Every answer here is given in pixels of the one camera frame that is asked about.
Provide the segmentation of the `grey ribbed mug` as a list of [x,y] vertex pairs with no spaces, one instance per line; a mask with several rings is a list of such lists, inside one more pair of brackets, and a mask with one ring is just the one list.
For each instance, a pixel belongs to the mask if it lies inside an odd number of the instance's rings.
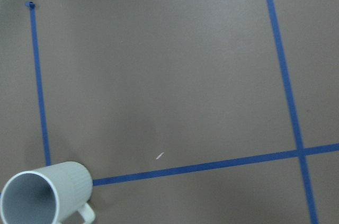
[[1,193],[4,223],[62,223],[75,212],[93,223],[93,181],[85,166],[64,162],[12,176]]

